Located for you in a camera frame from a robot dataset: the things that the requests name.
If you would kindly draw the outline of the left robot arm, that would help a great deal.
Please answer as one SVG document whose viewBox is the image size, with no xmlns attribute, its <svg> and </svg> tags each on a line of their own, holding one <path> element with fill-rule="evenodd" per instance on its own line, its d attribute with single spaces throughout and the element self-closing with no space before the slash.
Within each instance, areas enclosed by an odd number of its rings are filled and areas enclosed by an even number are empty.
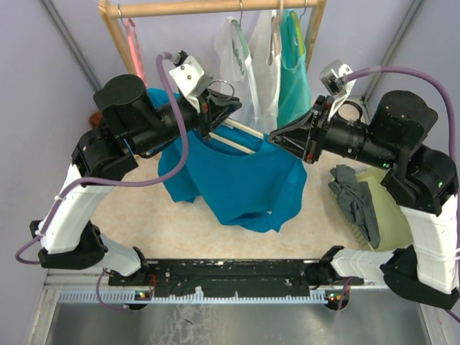
<svg viewBox="0 0 460 345">
<path fill-rule="evenodd" d="M 39 264 L 61 270 L 103 267 L 141 285 L 150 276 L 142 252 L 110 240 L 90 218 L 113 188 L 101 181 L 122 180 L 137 168 L 136 155 L 147 157 L 172 144 L 180 136 L 178 123 L 172 104 L 155 106 L 136 75 L 112 78 L 93 100 L 101 123 L 79 139 L 65 180 L 65 185 L 79 184 L 61 198 L 57 210 L 30 224 L 42 246 Z"/>
</svg>

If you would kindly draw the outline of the blue t-shirt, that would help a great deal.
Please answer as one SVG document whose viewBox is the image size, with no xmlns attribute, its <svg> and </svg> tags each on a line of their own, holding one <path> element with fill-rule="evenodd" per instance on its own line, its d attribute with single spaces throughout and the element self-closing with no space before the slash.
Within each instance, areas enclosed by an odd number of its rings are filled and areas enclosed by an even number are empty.
<svg viewBox="0 0 460 345">
<path fill-rule="evenodd" d="M 298 215 L 308 179 L 303 163 L 283 149 L 248 137 L 226 135 L 254 150 L 244 154 L 215 139 L 188 132 L 188 159 L 164 186 L 175 202 L 202 197 L 220 224 L 265 233 Z"/>
</svg>

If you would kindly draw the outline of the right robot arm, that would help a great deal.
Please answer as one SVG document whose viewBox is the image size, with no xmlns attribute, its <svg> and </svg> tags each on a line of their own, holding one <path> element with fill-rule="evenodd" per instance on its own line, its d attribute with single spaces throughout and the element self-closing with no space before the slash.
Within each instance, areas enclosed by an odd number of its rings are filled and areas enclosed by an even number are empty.
<svg viewBox="0 0 460 345">
<path fill-rule="evenodd" d="M 410 91 L 390 91 L 369 124 L 348 121 L 321 96 L 300 118 L 274 130 L 270 143 L 302 161 L 325 151 L 385 171 L 382 185 L 406 217 L 412 244 L 386 252 L 334 247 L 321 276 L 383 281 L 401 298 L 451 310 L 459 300 L 456 255 L 459 179 L 455 162 L 424 144 L 438 115 Z"/>
</svg>

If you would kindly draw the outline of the cream hanger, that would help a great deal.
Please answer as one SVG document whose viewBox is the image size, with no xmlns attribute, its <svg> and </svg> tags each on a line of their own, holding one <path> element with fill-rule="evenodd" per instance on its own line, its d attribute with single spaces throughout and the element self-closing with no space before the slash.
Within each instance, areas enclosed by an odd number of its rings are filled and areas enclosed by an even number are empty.
<svg viewBox="0 0 460 345">
<path fill-rule="evenodd" d="M 235 142 L 234 140 L 226 136 L 230 132 L 234 132 L 235 129 L 238 132 L 245 133 L 248 137 L 253 137 L 261 141 L 263 141 L 265 138 L 265 135 L 263 133 L 258 132 L 257 130 L 249 126 L 240 124 L 239 122 L 233 119 L 225 119 L 223 125 L 221 126 L 221 129 L 218 130 L 217 132 L 210 132 L 209 137 L 223 144 L 226 144 L 227 146 L 230 146 L 240 152 L 243 152 L 244 154 L 247 154 L 247 155 L 254 154 L 255 153 L 254 150 L 250 149 L 249 147 L 245 147 L 240 142 L 238 141 Z"/>
</svg>

